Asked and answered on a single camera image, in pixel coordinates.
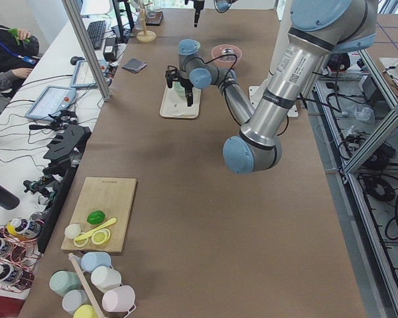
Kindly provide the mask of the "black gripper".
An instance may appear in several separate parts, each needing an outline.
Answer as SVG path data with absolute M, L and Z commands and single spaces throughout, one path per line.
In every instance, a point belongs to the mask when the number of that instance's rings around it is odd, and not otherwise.
M 201 11 L 204 9 L 204 0 L 192 0 L 194 3 L 194 27 L 198 26 L 198 11 Z
M 187 101 L 187 106 L 191 107 L 193 104 L 193 84 L 192 82 L 189 80 L 189 78 L 185 78 L 181 75 L 178 76 L 178 80 L 181 84 L 181 86 L 186 90 L 186 101 Z

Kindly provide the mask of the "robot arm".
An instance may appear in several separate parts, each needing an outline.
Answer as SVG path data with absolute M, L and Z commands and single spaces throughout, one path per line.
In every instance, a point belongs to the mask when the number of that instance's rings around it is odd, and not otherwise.
M 198 26 L 200 13 L 204 9 L 205 1 L 192 0 L 194 7 L 194 27 Z M 214 8 L 219 13 L 225 13 L 237 0 L 213 0 Z
M 192 102 L 192 88 L 218 87 L 239 133 L 223 146 L 226 166 L 249 174 L 275 166 L 281 158 L 277 131 L 321 59 L 369 48 L 375 40 L 377 1 L 293 1 L 289 43 L 256 106 L 240 89 L 233 71 L 206 64 L 195 40 L 178 44 L 178 80 Z

